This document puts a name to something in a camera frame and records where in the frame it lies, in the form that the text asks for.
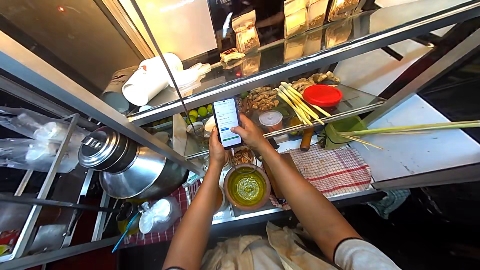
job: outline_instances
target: green liquid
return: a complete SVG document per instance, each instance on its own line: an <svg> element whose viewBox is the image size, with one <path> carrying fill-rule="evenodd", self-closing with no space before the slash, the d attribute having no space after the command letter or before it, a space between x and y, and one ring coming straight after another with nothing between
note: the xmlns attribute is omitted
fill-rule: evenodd
<svg viewBox="0 0 480 270"><path fill-rule="evenodd" d="M238 168L238 170L240 172L249 172L252 169ZM248 174L234 171L228 179L228 192L238 204L253 206L258 204L265 195L265 180L257 171Z"/></svg>

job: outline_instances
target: cutting board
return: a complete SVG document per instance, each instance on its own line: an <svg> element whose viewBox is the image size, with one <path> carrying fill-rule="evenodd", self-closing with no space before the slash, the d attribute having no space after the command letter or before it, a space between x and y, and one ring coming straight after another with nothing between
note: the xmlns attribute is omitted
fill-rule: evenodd
<svg viewBox="0 0 480 270"><path fill-rule="evenodd" d="M293 159L292 159L292 157L290 156L289 153L281 154L280 157L283 160L285 160L290 167L292 167L296 171L298 171L297 166L295 165L295 163L293 163ZM263 166L265 168L265 172L267 173L268 180L270 180L270 185L272 186L275 197L277 197L278 199L285 199L282 191L280 190L280 188L276 184L276 179L272 174L272 170L270 169L270 167L268 166L268 164L266 162L263 162Z"/></svg>

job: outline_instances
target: phone screen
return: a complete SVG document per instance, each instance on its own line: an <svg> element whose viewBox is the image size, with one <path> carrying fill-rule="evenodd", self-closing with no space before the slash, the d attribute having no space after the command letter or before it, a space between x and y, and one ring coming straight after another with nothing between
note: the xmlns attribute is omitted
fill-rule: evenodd
<svg viewBox="0 0 480 270"><path fill-rule="evenodd" d="M241 137L231 132L230 128L239 125L237 105L235 99L229 98L213 103L215 118L223 147L241 143Z"/></svg>

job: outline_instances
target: hand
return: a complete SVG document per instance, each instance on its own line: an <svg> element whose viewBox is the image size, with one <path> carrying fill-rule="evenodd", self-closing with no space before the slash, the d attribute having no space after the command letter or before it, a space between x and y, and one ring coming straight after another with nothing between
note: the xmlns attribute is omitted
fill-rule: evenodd
<svg viewBox="0 0 480 270"><path fill-rule="evenodd" d="M264 138L262 131L243 113L240 114L240 121L241 127L232 127L231 130L233 133L240 135L247 145L257 151L270 145Z"/></svg>
<svg viewBox="0 0 480 270"><path fill-rule="evenodd" d="M222 168L228 160L228 154L223 148L223 145L218 141L218 130L216 129L216 126L213 127L208 142L208 149L210 150L210 164L217 163L217 165L220 165Z"/></svg>

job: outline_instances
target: forearm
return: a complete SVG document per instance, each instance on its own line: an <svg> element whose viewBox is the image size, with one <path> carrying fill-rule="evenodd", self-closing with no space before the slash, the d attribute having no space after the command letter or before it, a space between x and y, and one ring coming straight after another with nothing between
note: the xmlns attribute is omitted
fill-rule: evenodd
<svg viewBox="0 0 480 270"><path fill-rule="evenodd" d="M333 260L336 245L347 237L360 237L330 201L290 167L270 146L260 154L270 168L276 183L303 227L323 253Z"/></svg>
<svg viewBox="0 0 480 270"><path fill-rule="evenodd" d="M210 163L194 200L173 236L162 269L172 266L185 270L200 268L215 212L221 171L221 165Z"/></svg>

